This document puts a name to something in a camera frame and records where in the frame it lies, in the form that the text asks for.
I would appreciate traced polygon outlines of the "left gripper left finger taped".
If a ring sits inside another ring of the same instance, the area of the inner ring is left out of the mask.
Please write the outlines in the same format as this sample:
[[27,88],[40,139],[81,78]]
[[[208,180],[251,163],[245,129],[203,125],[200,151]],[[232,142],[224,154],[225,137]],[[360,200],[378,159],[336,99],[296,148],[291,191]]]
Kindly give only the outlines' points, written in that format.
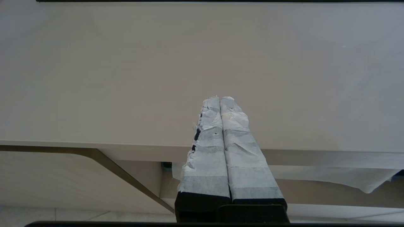
[[175,200],[178,223],[215,222],[217,210],[231,203],[220,112],[217,96],[203,101]]

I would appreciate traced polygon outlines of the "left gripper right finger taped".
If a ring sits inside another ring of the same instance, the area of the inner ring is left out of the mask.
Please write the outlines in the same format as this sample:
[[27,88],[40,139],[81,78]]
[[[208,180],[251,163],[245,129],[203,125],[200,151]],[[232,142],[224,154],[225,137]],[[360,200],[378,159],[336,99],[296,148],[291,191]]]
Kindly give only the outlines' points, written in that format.
[[232,97],[220,99],[229,188],[233,204],[280,205],[287,202],[249,128],[248,116]]

